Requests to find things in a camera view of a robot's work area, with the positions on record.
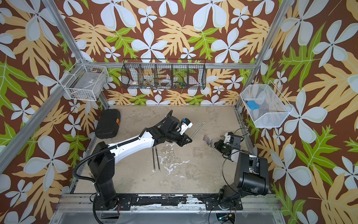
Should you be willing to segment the grey pencil pink cap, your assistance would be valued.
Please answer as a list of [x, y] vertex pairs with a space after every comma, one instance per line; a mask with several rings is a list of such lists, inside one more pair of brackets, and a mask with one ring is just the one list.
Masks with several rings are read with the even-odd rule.
[[160, 161], [159, 161], [159, 157], [158, 157], [158, 149], [157, 149], [157, 146], [155, 146], [155, 155], [156, 155], [156, 159], [157, 159], [158, 170], [159, 170], [159, 172], [161, 172], [161, 168], [160, 168]]

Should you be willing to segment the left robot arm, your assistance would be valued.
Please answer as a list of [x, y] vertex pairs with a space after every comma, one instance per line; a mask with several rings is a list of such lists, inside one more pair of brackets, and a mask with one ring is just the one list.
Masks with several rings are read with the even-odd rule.
[[92, 155], [82, 159], [73, 169], [73, 176], [92, 182], [95, 187], [93, 203], [96, 209], [112, 210], [118, 207], [119, 198], [114, 188], [115, 164], [143, 149], [152, 148], [164, 142], [176, 143], [182, 147], [192, 142], [186, 130], [193, 126], [188, 118], [182, 120], [168, 113], [156, 125], [144, 128], [132, 138], [118, 143], [97, 145]]

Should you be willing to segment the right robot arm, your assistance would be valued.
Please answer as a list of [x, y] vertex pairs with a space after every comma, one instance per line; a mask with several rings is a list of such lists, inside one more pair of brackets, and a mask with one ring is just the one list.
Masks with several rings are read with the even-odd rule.
[[214, 143], [225, 161], [236, 162], [234, 182], [224, 185], [218, 194], [218, 206], [222, 210], [242, 210], [241, 199], [246, 196], [265, 196], [269, 192], [269, 165], [263, 157], [241, 150], [243, 137], [233, 132]]

